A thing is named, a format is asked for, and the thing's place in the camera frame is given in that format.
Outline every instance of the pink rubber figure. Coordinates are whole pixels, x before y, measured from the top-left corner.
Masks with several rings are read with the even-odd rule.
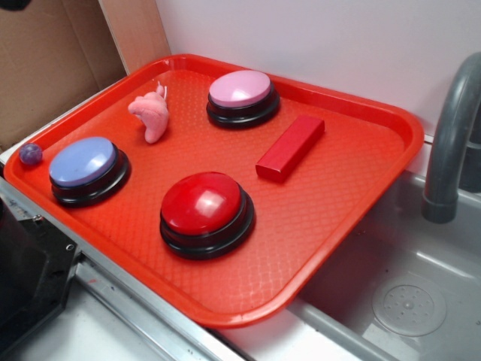
[[[138,96],[129,104],[128,110],[134,114],[146,126],[145,141],[155,143],[162,137],[167,128],[168,109],[167,88],[160,82],[155,92],[147,93],[145,96]]]

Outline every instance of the red block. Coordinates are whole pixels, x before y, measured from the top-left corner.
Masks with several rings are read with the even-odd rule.
[[[299,116],[257,162],[257,175],[270,181],[284,182],[323,132],[324,120]]]

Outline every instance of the faucet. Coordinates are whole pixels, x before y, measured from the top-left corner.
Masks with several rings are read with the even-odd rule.
[[[461,64],[434,135],[422,215],[434,223],[455,218],[458,187],[481,192],[481,53]]]

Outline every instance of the plastic tray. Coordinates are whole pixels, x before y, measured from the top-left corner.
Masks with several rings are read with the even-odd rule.
[[[44,160],[24,166],[15,153],[7,180],[162,298],[204,326],[243,326],[286,306],[415,156],[423,130],[411,114],[270,75],[279,113],[252,129],[221,129],[207,119],[210,84],[241,69],[193,55],[153,62],[44,130],[33,142]],[[168,130],[155,144],[127,111],[135,96],[168,87]],[[299,116],[320,117],[325,133],[282,184],[255,164]],[[108,200],[68,209],[50,191],[48,166],[65,146],[100,135],[126,152],[128,183]],[[220,171],[252,197],[250,238],[218,259],[175,256],[159,234],[163,195],[180,179]]]

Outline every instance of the tray rim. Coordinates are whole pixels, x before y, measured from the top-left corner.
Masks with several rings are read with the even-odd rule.
[[[127,93],[130,93],[131,88],[129,87],[141,86],[143,83],[150,80],[152,76],[162,74],[166,71],[175,71],[180,69],[196,71],[202,74],[209,74],[210,76],[217,77],[227,74],[230,71],[247,68],[192,54],[172,55],[158,59],[138,69],[128,77],[125,77],[110,88],[107,88],[103,92],[94,96],[87,103],[81,105],[70,114],[67,114],[52,126],[39,132],[30,140],[30,142],[36,142],[42,148],[50,146],[50,144],[54,144],[62,138],[60,135],[66,134],[62,131],[63,129],[76,129],[78,126],[88,122],[93,115],[102,112],[108,108],[108,106],[113,104],[111,99],[118,99],[119,97],[123,97]],[[307,283],[310,276],[313,275],[313,273],[335,250],[336,246],[342,242],[347,233],[349,233],[354,225],[357,224],[364,214],[368,212],[368,210],[374,205],[380,196],[395,181],[398,175],[404,170],[404,168],[417,154],[424,143],[424,130],[422,129],[420,122],[414,115],[403,109],[370,99],[365,99],[359,96],[326,89],[320,86],[314,86],[308,83],[286,79],[284,77],[269,73],[266,74],[268,74],[273,81],[274,86],[276,87],[281,98],[295,99],[298,102],[315,105],[317,107],[319,107],[319,101],[329,101],[329,108],[320,108],[325,108],[330,111],[356,117],[361,120],[366,119],[364,119],[364,117],[360,117],[358,114],[361,112],[361,109],[365,111],[366,108],[368,108],[374,115],[374,119],[376,119],[375,114],[382,114],[384,117],[389,116],[389,128],[395,131],[400,138],[402,138],[405,148],[401,156],[391,164],[389,170],[382,177],[377,179],[375,182],[375,187],[371,187],[370,190],[361,197],[356,206],[350,209],[348,215],[326,238],[325,242],[322,244],[322,249],[320,249],[321,247],[319,246],[317,251],[304,263],[301,269],[299,269],[298,272],[293,275],[284,288],[282,288],[278,294],[276,294],[265,304],[254,309],[249,309],[242,314],[220,314],[212,312],[192,298],[187,299],[185,295],[180,295],[179,291],[181,290],[174,287],[166,280],[160,280],[168,288],[167,290],[163,290],[163,294],[158,291],[158,288],[161,287],[151,287],[150,285],[146,284],[146,286],[153,289],[154,292],[156,292],[159,296],[165,298],[168,302],[179,308],[180,311],[187,314],[187,316],[191,317],[196,322],[209,327],[228,328],[247,326],[249,324],[259,322],[260,320],[275,314],[287,306],[294,299],[297,292]],[[349,105],[348,114],[346,114],[346,105]],[[373,121],[372,119],[366,121],[387,127],[386,121],[377,122]],[[16,150],[5,165],[4,173],[7,181],[30,199],[34,200],[34,202],[36,202],[42,208],[49,211],[57,220],[63,222],[66,226],[68,225],[67,227],[72,228],[74,232],[77,232],[77,230],[74,227],[71,227],[71,224],[69,223],[69,221],[72,221],[72,217],[70,217],[68,213],[64,212],[64,214],[61,214],[58,211],[55,211],[55,209],[52,211],[52,207],[48,207],[50,200],[46,198],[45,195],[42,195],[34,187],[22,182],[21,177],[19,177],[16,173],[18,167],[21,167],[18,153],[19,150]],[[84,229],[84,231],[85,232],[83,232],[82,237],[86,240],[89,238],[101,238],[101,235],[99,235],[93,229]],[[128,272],[129,269],[132,270],[135,268],[135,265],[126,267],[125,264],[126,262],[130,264],[132,261],[133,263],[138,263],[136,259],[132,259],[127,254],[120,256],[118,254],[119,250],[116,251],[118,257],[116,260],[114,260],[114,262],[118,266],[124,268]],[[149,279],[149,281],[155,280],[156,283],[159,282],[159,278],[153,274],[153,272],[148,269],[143,269],[143,272],[146,271],[149,273],[146,276],[146,279]],[[192,310],[192,301],[197,302],[199,305],[199,307],[197,307],[195,310]]]

